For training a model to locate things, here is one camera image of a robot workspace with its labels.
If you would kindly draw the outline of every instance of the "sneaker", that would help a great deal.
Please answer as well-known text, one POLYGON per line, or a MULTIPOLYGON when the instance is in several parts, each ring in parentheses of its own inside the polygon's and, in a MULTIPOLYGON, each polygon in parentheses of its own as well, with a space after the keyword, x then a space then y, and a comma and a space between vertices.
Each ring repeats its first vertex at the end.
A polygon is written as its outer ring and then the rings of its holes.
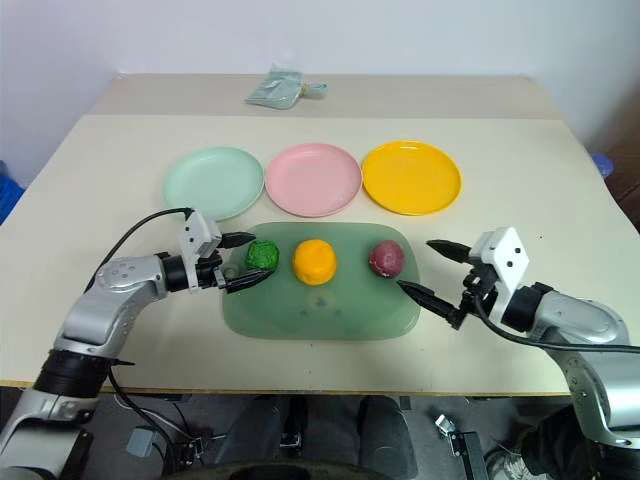
POLYGON ((534 476, 516 453, 497 450, 487 456, 487 473, 491 480, 534 480, 534 476))

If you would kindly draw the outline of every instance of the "white table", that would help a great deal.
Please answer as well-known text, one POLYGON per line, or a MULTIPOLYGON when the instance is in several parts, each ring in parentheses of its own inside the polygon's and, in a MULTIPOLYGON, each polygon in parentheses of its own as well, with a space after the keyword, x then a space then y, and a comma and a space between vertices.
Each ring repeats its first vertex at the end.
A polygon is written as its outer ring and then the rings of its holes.
MULTIPOLYGON (((346 210, 318 221, 377 222, 400 230, 415 252, 422 283, 452 302, 459 299, 468 267, 440 257, 424 241, 472 244, 483 231, 513 225, 531 258, 527 284, 542 281, 613 307, 640 343, 640 238, 535 84, 517 77, 331 77, 325 101, 301 101, 294 110, 276 112, 241 103, 258 81, 128 77, 114 81, 76 124, 0 227, 3 385, 28 385, 36 378, 104 253, 133 223, 164 207, 161 185, 169 167, 187 152, 215 145, 243 148, 267 166, 282 149, 308 141, 338 145, 359 161, 390 140, 433 144, 464 176, 452 207, 405 217, 362 191, 346 210), (373 111, 373 100, 356 95, 363 89, 395 93, 388 101, 380 95, 373 111)), ((263 193, 220 227, 234 231, 300 220, 263 193)), ((177 252, 181 222, 178 216, 145 226, 120 254, 177 252)), ((384 341, 259 340, 226 326, 221 294, 214 289, 180 292, 148 307, 121 358, 137 364, 119 369, 122 384, 152 391, 567 391, 544 352, 509 344, 473 317, 456 332, 423 310, 410 333, 384 341)))

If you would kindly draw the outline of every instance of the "pink plate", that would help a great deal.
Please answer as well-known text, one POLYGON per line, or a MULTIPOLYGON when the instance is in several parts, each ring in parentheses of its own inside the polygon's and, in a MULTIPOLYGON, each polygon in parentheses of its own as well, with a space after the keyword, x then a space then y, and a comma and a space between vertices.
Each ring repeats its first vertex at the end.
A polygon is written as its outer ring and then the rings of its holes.
POLYGON ((267 169, 267 192, 280 208, 301 217, 339 212, 362 186, 358 162, 341 148, 305 143, 288 148, 267 169))

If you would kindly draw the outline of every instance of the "purple ball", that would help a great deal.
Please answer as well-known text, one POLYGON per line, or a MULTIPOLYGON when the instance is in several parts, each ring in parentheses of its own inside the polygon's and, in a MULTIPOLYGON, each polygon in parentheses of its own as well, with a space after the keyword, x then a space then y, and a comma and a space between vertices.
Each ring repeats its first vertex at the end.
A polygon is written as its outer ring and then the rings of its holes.
POLYGON ((371 250, 369 266, 376 275, 393 278, 404 268, 404 251, 393 240, 380 242, 371 250))

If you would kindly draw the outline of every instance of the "green tray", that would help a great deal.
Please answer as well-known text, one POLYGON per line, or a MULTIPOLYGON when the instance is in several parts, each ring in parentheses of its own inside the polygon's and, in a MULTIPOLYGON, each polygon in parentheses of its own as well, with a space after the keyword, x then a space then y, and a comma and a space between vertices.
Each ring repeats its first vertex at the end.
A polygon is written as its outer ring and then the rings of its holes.
MULTIPOLYGON (((415 325, 420 309, 395 280, 419 282, 418 267, 397 230, 372 223, 298 222, 265 223, 249 231, 278 245, 280 264, 261 284, 224 296, 224 319, 234 332, 269 339, 381 340, 415 325), (296 246, 311 238, 329 242, 338 257, 335 277, 315 287, 300 282, 291 268, 296 246), (404 249, 405 267, 396 279, 369 269, 369 252, 382 240, 395 240, 404 249)), ((244 272, 247 248, 234 249, 223 271, 244 272)))

